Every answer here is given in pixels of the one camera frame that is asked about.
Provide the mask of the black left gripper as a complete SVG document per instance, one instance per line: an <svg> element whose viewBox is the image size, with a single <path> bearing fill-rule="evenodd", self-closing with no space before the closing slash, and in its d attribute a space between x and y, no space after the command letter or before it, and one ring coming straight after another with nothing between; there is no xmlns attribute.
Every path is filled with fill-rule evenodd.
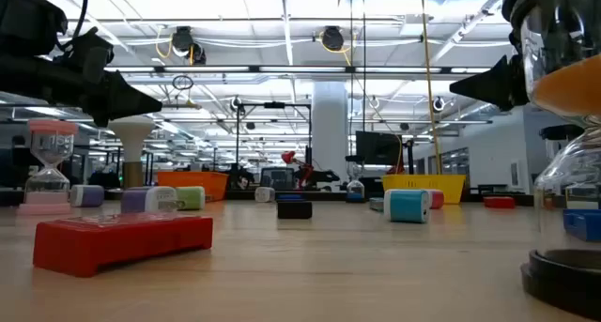
<svg viewBox="0 0 601 322"><path fill-rule="evenodd" d="M83 108L92 101L94 123L159 112L162 103L129 85L119 71L106 71L98 84L81 73L38 58L1 54L1 91Z"/></svg>

